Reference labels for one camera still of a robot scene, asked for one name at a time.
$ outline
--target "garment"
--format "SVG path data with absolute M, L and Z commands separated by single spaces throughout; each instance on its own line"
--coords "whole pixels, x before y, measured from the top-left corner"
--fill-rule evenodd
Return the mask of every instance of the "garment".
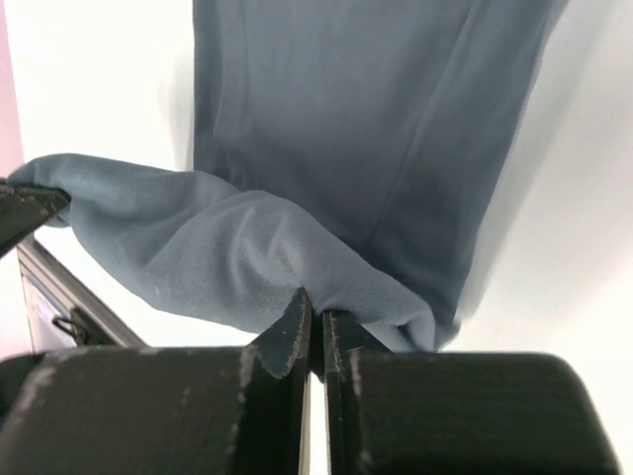
M 552 0 L 196 0 L 195 157 L 173 173 L 81 155 L 11 181 L 172 313 L 261 332 L 307 289 L 394 350 L 436 349 Z

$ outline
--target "pink surface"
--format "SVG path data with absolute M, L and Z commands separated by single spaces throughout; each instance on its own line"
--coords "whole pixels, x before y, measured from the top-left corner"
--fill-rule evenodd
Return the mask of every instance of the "pink surface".
M 20 166 L 22 159 L 20 122 L 13 83 L 7 19 L 4 1 L 0 0 L 0 176 L 6 176 Z

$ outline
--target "gray cloth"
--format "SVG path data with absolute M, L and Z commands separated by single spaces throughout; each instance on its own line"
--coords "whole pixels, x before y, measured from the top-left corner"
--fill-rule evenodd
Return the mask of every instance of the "gray cloth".
M 13 183 L 153 307 L 261 332 L 297 287 L 435 349 L 561 4 L 196 0 L 196 172 L 81 155 Z

